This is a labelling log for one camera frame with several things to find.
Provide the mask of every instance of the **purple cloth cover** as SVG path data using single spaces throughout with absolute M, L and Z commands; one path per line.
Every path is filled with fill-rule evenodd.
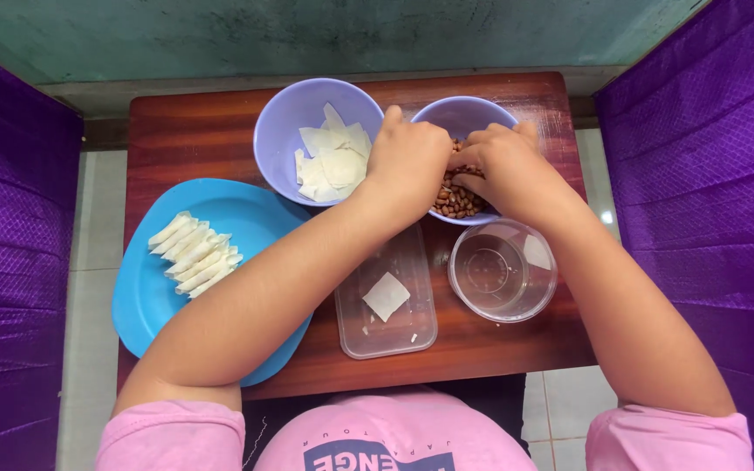
M 55 466 L 83 122 L 0 68 L 0 469 Z
M 623 245 L 754 443 L 754 0 L 714 0 L 595 99 Z

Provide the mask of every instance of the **wooden table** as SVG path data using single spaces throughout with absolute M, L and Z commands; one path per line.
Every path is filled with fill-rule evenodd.
M 397 104 L 411 118 L 446 96 L 480 96 L 519 120 L 539 124 L 545 157 L 584 198 L 581 163 L 566 87 L 560 74 L 476 75 L 359 84 L 385 109 Z M 278 90 L 138 98 L 130 109 L 124 246 L 141 218 L 173 185 L 198 177 L 228 178 L 269 188 L 252 153 L 258 114 Z M 467 308 L 446 279 L 446 260 L 464 229 L 432 216 L 421 221 L 430 263 L 438 337 L 431 348 L 356 360 L 339 346 L 333 295 L 316 309 L 307 333 L 277 375 L 246 388 L 245 399 L 506 375 L 594 365 L 595 356 L 568 286 L 559 280 L 549 306 L 518 324 L 488 321 Z M 136 358 L 123 345 L 118 388 Z

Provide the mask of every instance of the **blue plate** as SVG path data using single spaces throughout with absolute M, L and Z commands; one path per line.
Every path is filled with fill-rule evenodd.
M 310 219 L 307 211 L 270 191 L 217 178 L 198 178 L 176 185 L 160 196 L 144 215 L 120 264 L 112 295 L 112 324 L 124 346 L 141 358 L 159 329 L 187 296 L 173 292 L 176 283 L 164 276 L 171 263 L 150 255 L 147 240 L 179 211 L 211 221 L 218 234 L 232 234 L 230 243 L 244 262 Z M 275 375 L 292 357 L 313 314 L 255 371 L 240 380 L 252 386 Z

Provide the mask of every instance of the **tile floor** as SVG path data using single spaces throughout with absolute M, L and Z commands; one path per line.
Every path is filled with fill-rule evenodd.
M 590 206 L 617 235 L 598 130 L 577 131 Z M 69 275 L 57 469 L 92 469 L 116 391 L 118 337 L 110 302 L 120 267 L 127 152 L 82 154 Z M 529 373 L 523 436 L 539 471 L 586 469 L 592 418 L 616 404 L 597 366 Z

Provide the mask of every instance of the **forearm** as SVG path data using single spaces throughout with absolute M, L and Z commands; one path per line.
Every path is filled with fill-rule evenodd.
M 393 219 L 358 189 L 179 311 L 141 363 L 174 385 L 239 380 L 269 357 L 362 260 L 403 229 Z
M 644 406 L 735 412 L 714 361 L 665 295 L 580 199 L 566 212 L 543 234 L 613 391 Z

